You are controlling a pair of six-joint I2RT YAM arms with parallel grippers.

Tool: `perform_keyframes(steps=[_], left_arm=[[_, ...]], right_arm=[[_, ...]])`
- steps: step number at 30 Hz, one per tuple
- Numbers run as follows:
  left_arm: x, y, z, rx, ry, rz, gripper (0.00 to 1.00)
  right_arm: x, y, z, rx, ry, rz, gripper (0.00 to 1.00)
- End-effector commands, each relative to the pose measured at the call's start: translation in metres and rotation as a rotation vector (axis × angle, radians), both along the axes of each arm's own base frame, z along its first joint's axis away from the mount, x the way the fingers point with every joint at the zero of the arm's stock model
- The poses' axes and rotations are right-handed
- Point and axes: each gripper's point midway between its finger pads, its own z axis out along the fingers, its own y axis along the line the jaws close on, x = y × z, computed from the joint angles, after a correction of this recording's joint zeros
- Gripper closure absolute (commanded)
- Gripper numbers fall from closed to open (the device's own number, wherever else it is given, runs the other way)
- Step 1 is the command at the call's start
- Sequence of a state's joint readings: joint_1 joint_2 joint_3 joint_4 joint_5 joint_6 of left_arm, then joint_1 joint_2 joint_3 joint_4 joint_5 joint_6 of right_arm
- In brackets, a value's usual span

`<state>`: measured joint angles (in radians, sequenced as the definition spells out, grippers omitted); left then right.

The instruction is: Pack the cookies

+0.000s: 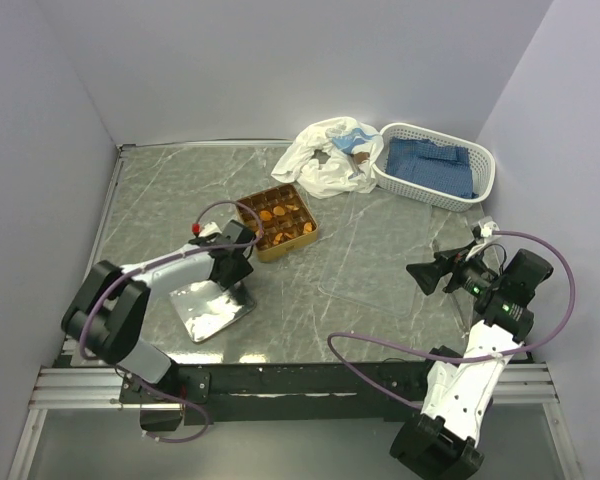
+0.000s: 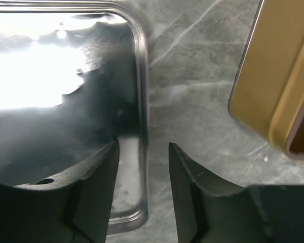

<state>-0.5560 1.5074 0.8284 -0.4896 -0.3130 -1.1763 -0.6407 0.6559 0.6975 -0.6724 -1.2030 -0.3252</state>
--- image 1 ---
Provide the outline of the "metal tongs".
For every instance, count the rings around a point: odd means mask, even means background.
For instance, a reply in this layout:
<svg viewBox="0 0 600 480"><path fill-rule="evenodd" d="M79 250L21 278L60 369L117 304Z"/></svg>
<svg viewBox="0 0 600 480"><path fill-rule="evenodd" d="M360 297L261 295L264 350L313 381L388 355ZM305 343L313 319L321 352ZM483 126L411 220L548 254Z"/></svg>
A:
<svg viewBox="0 0 600 480"><path fill-rule="evenodd" d="M460 328L462 336L466 338L473 323L473 302L472 298L466 299L461 295L460 291L453 292L449 295L450 302L453 306L453 311L456 323Z"/></svg>

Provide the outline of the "silver tin lid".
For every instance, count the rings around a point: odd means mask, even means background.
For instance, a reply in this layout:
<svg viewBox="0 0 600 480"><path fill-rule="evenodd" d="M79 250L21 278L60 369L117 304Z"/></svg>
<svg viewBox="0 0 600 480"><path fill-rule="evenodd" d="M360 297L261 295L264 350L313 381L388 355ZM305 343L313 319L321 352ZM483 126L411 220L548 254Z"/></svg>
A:
<svg viewBox="0 0 600 480"><path fill-rule="evenodd" d="M242 282L223 289L212 281L192 283L169 295L190 339L200 344L228 328L256 307Z"/></svg>

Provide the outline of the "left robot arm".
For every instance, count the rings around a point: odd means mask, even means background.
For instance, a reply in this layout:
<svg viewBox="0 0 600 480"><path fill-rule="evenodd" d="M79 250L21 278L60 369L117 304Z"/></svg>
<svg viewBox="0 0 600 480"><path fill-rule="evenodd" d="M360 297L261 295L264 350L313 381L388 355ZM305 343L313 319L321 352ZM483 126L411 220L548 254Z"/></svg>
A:
<svg viewBox="0 0 600 480"><path fill-rule="evenodd" d="M84 357L94 357L143 380L144 391L165 402L181 394L179 364L141 337L151 300L170 297L181 321L200 343L253 310L244 286L253 268L245 252L255 233L232 220L210 224L180 249L144 263L95 264L61 321Z"/></svg>

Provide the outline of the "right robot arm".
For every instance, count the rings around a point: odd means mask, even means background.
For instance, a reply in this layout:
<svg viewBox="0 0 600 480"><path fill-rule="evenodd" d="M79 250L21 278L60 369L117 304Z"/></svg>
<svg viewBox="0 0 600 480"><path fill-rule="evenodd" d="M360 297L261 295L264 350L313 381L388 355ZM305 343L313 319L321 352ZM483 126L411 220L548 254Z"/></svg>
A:
<svg viewBox="0 0 600 480"><path fill-rule="evenodd" d="M528 305L553 268L521 249L495 272L482 254L463 247L406 270L427 295L447 277L445 292L463 289L473 297L475 318L463 354L440 347L433 352L438 360L419 372L422 409L405 422L390 454L422 479L468 479L484 460L478 443L494 389L510 350L522 346L533 327Z"/></svg>

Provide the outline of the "clear plastic tray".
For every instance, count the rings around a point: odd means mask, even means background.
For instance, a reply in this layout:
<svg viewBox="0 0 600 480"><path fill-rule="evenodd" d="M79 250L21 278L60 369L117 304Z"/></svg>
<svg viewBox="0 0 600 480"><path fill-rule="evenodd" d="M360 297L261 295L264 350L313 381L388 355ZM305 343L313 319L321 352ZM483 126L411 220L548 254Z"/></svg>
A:
<svg viewBox="0 0 600 480"><path fill-rule="evenodd" d="M411 312L406 266L427 252L431 206L380 188L349 195L320 279L321 292L394 316Z"/></svg>

